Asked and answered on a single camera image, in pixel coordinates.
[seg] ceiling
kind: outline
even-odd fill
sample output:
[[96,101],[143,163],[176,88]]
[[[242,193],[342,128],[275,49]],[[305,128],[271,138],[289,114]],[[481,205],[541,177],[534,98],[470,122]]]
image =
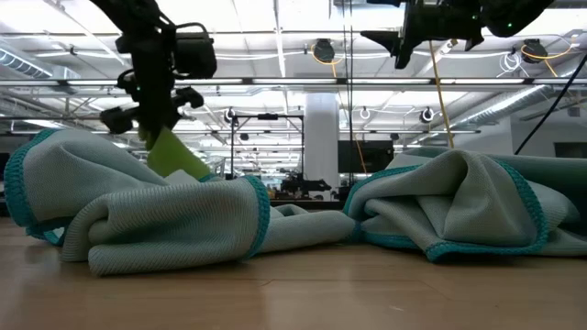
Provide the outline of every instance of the ceiling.
[[[82,22],[82,25],[95,34],[97,39],[88,38],[78,24],[57,10],[51,9],[44,0],[0,0],[0,13],[2,13],[0,48],[2,45],[8,45],[44,67],[59,65],[69,68],[77,72],[82,79],[115,79],[119,73],[130,67],[128,57],[125,57],[121,63],[105,52],[105,47],[116,52],[115,40],[119,31],[97,7],[89,0],[62,0],[61,4],[70,17],[77,22]],[[345,34],[347,45],[350,44],[351,36],[353,40],[355,58],[349,60],[349,65],[352,62],[353,77],[434,76],[433,70],[426,66],[431,63],[427,44],[416,48],[418,52],[412,57],[406,69],[396,70],[394,59],[387,56],[383,48],[358,34],[365,29],[400,28],[404,20],[401,8],[380,5],[369,8],[366,5],[358,5],[353,11],[352,18],[349,18],[349,13],[343,17],[339,8],[333,7],[328,0],[279,0],[277,1],[278,22],[276,22],[273,0],[159,0],[158,4],[176,24],[196,21],[206,26],[215,40],[214,47],[219,57],[215,78],[332,78],[333,68],[316,62],[310,54],[305,54],[305,50],[308,50],[316,39],[329,38],[337,55],[341,57],[345,53],[343,42]],[[494,37],[485,29],[482,32],[485,42],[473,51],[465,53],[464,41],[460,41],[448,55],[438,60],[438,74],[440,77],[495,78],[499,75],[502,78],[508,78],[525,77],[524,72],[526,72],[532,77],[547,76],[549,71],[544,62],[522,63],[520,66],[525,71],[516,68],[511,72],[504,71],[500,63],[504,61],[505,52],[512,48],[519,49],[523,40],[528,38],[540,39],[550,54],[564,52],[569,49],[570,44],[574,44],[567,55],[552,60],[551,64],[557,67],[569,61],[583,51],[582,44],[587,42],[587,34],[583,33],[587,30],[585,17],[587,17],[587,9],[548,9],[534,23],[511,38]],[[348,30],[346,33],[342,32],[345,21],[347,29],[352,24],[354,34],[351,35]],[[277,23],[281,31],[280,36],[275,33]],[[284,53],[281,68],[280,59],[277,56],[279,38],[281,38]],[[445,42],[433,44],[437,49]],[[79,55],[69,54],[71,48]],[[467,58],[471,55],[485,57]],[[252,59],[255,56],[267,58]],[[335,66],[337,77],[346,77],[348,69],[350,68],[345,67],[345,61],[342,60]],[[0,66],[0,79],[29,78]],[[176,127],[178,131],[221,129],[223,128],[222,117],[229,107],[243,114],[283,113],[285,110],[289,114],[302,114],[305,110],[305,95],[312,92],[306,88],[286,91],[268,88],[250,93],[248,86],[227,86],[226,88],[223,86],[220,87],[220,90],[224,91],[222,95],[216,96],[215,86],[199,86],[196,89],[208,95],[205,98],[207,109],[184,108],[184,113],[192,120],[182,121]],[[104,109],[131,103],[127,97],[101,97],[84,104],[86,98],[73,97],[69,98],[69,105],[67,105],[66,99],[62,97],[41,98],[33,95],[44,94],[48,89],[10,88],[9,90],[23,97],[32,97],[55,111],[64,111],[66,107],[68,109],[79,107],[75,114],[80,116],[96,115]],[[102,94],[108,92],[105,89],[96,88],[82,88],[81,91]],[[349,107],[348,95],[344,87],[339,90],[332,89],[331,92],[339,93],[341,109]],[[448,106],[449,117],[453,117],[497,93],[492,89],[475,92],[451,90],[444,92],[443,98]],[[370,129],[410,129],[419,124],[419,114],[427,106],[438,109],[437,92],[413,91],[409,88],[400,91],[361,89],[353,92],[353,108],[355,108],[353,121],[359,127]],[[361,113],[363,107],[370,109],[367,118],[364,112]],[[339,117],[341,118],[340,126],[344,128],[347,115],[341,110]],[[88,129],[104,129],[99,122],[84,124]],[[19,123],[19,125],[26,129],[39,129],[30,123]],[[251,121],[247,127],[251,129],[256,127],[291,128],[285,121],[274,122],[270,125]],[[222,148],[220,142],[209,136],[186,134],[181,135],[181,138],[194,150],[206,152],[213,147]],[[365,135],[362,138],[379,139],[389,138],[389,136]],[[126,137],[125,141],[132,146],[138,146],[135,137]],[[251,137],[249,142],[251,141],[270,144],[296,143],[296,141],[299,143],[299,135]]]

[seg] desk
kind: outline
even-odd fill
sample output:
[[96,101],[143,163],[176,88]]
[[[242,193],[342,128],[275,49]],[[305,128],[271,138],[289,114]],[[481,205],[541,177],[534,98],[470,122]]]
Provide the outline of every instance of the desk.
[[314,247],[244,263],[93,277],[0,219],[0,329],[584,329],[583,258]]

